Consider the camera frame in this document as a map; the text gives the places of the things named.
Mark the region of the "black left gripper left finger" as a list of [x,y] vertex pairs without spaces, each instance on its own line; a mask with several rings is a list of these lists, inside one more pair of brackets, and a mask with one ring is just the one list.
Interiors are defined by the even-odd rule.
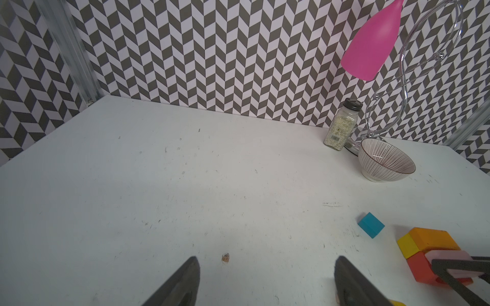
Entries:
[[194,306],[200,285],[200,264],[196,256],[188,258],[143,306]]

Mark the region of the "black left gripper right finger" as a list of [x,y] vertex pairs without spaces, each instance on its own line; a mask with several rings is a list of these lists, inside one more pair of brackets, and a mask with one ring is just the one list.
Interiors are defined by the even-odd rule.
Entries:
[[393,304],[344,256],[334,267],[334,281],[339,304],[361,306],[392,306]]

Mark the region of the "red arch wood block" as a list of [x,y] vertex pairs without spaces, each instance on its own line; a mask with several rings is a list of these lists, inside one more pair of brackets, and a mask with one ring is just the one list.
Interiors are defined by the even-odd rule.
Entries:
[[449,289],[449,285],[433,272],[431,261],[434,259],[472,260],[472,257],[465,251],[432,250],[427,253],[417,252],[407,259],[412,275],[418,283]]

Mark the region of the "orange wood block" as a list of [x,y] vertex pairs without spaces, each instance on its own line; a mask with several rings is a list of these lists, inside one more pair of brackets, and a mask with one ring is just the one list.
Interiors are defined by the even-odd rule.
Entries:
[[408,234],[419,251],[427,253],[434,250],[460,251],[456,241],[448,232],[437,229],[412,228]]

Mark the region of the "yellow half-round wood block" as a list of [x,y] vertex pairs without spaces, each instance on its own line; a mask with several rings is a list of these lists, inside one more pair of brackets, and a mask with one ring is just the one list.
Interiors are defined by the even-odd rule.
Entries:
[[405,259],[412,257],[420,251],[417,244],[409,233],[399,238],[397,240],[397,245]]

